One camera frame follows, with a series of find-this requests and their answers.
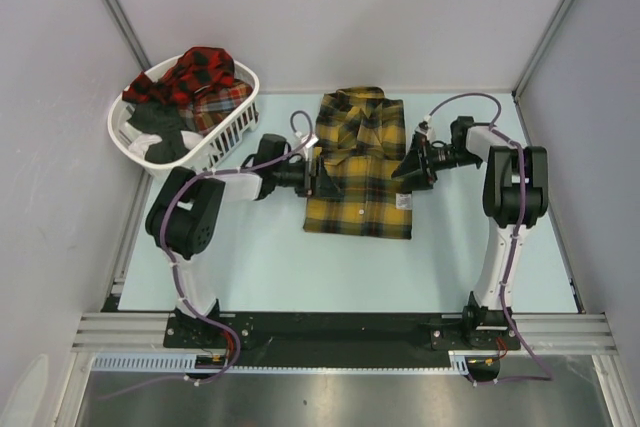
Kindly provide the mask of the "yellow plaid long sleeve shirt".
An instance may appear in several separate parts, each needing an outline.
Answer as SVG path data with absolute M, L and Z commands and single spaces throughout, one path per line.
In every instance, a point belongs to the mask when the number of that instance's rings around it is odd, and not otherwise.
M 326 93 L 315 121 L 321 160 L 341 196 L 312 197 L 303 229 L 308 233 L 412 237 L 412 210 L 392 173 L 407 151 L 404 103 L 379 87 Z

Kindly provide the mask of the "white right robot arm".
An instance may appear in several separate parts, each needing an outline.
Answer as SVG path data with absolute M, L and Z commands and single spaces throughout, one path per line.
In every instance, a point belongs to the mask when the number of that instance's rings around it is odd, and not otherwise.
M 489 221 L 479 279 L 461 318 L 432 329 L 452 347 L 456 339 L 472 349 L 518 348 L 512 315 L 512 284 L 530 231 L 546 215 L 548 155 L 543 147 L 524 147 L 489 123 L 460 116 L 450 126 L 451 141 L 435 137 L 430 119 L 414 130 L 409 150 L 392 178 L 402 191 L 431 190 L 438 173 L 468 165 L 485 167 L 482 208 Z

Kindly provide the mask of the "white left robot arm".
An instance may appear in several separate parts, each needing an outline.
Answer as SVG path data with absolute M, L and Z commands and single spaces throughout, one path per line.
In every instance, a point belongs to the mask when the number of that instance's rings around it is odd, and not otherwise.
M 176 311 L 190 317 L 185 332 L 197 345 L 210 346 L 221 331 L 231 333 L 219 321 L 217 295 L 187 267 L 213 239 L 222 205 L 263 200 L 278 187 L 291 188 L 303 198 L 344 197 L 324 160 L 311 157 L 316 142 L 310 134 L 292 146 L 281 135 L 265 134 L 257 151 L 238 168 L 198 174 L 176 167 L 166 178 L 147 214 L 145 230 L 169 259 Z

